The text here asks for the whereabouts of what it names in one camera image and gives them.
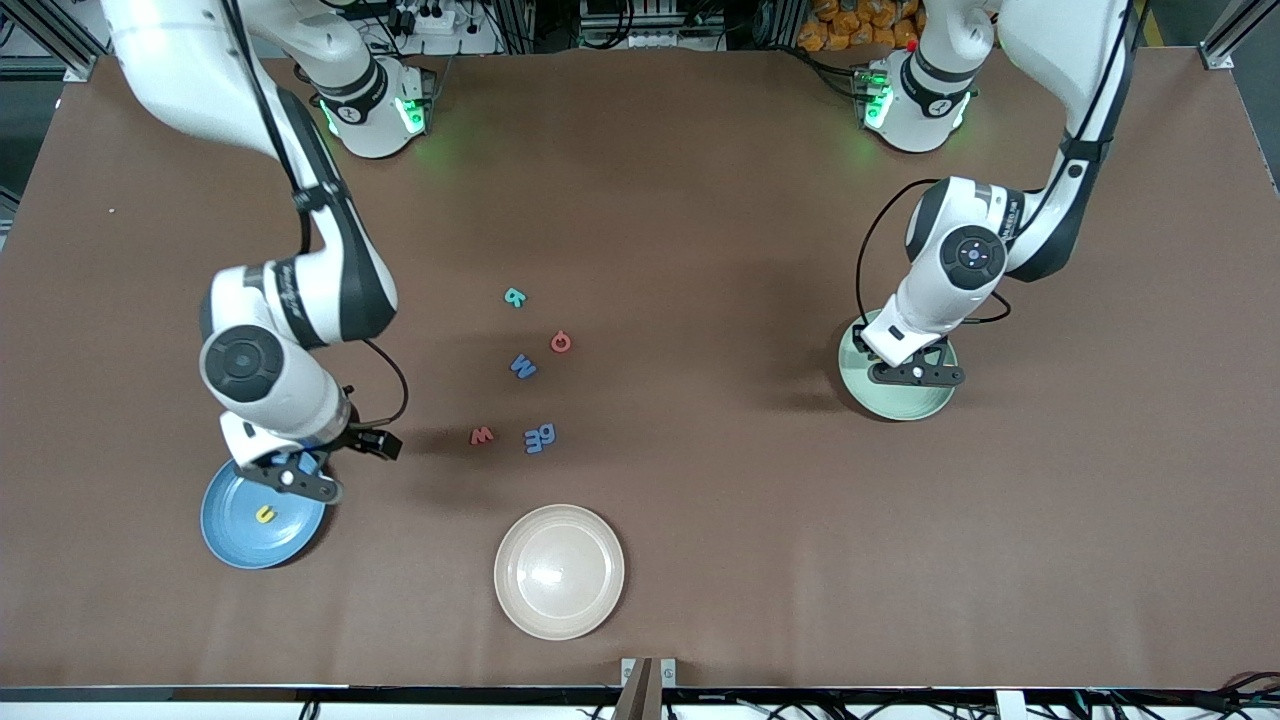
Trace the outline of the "black arm base connector plug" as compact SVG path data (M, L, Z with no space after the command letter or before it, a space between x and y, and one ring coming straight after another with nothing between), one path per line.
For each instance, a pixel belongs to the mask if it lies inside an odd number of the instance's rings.
M396 109L399 111L410 137L429 132L435 99L436 73L434 70L411 65L401 67Z
M895 100L890 72L876 64L855 67L850 88L861 126L881 129Z

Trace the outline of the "green plate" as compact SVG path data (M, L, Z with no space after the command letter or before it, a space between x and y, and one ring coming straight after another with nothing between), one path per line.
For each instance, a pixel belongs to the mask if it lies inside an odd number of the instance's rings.
M891 421L919 421L940 413L956 395L957 387L882 386L870 380L870 366L884 361L861 342L860 333L879 314L881 310L876 309L858 316L838 342L838 374L845 389L865 410ZM922 350L904 364L922 364Z

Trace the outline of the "blue plate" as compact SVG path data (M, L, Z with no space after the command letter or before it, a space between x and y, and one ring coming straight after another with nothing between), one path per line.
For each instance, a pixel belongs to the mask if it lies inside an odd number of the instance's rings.
M326 505L239 478L224 462L204 493L198 524L204 543L215 559L239 570L266 570L291 562L317 538ZM256 510L271 505L276 518L255 520Z

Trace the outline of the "beige plate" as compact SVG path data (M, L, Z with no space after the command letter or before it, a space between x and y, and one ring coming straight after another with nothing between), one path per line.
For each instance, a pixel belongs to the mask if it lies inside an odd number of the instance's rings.
M540 641L589 635L613 614L626 578L622 543L596 512L552 503L521 516L495 553L503 614Z

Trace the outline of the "brown table cover sheet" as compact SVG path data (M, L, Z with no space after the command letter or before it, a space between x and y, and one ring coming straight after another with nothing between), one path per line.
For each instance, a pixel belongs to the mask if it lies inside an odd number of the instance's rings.
M979 87L904 156L780 54L456 61L431 136L339 155L399 288L404 451L335 456L323 541L237 571L198 529L227 459L198 304L294 249L287 184L100 64L0 252L0 684L607 683L627 656L705 685L1280 670L1280 197L1229 73L1139 55L1076 251L955 334L946 409L886 423L836 389L886 200L1046 179L1060 105L1001 56ZM521 632L493 582L552 503L626 561L572 641Z

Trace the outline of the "orange mesh bags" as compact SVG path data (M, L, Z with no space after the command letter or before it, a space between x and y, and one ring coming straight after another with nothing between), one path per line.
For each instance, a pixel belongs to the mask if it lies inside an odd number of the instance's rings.
M810 53L863 45L914 49L927 22L922 0L808 0L796 44Z

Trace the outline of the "long white power strip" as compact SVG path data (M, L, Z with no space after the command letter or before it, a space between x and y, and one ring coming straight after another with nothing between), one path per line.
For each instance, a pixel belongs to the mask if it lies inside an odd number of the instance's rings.
M614 29L589 28L580 33L576 46L595 50L681 47L700 53L718 53L727 49L727 40L718 32L703 33L691 28L631 29L623 38L617 38Z

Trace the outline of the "aluminium frame profile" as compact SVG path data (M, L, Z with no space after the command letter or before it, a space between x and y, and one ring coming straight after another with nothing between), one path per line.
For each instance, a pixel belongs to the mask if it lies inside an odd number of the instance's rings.
M0 79L86 82L113 53L104 0L0 0Z
M1231 54L1268 15L1280 8L1280 0L1229 0L1208 33L1198 44L1206 70L1231 69Z

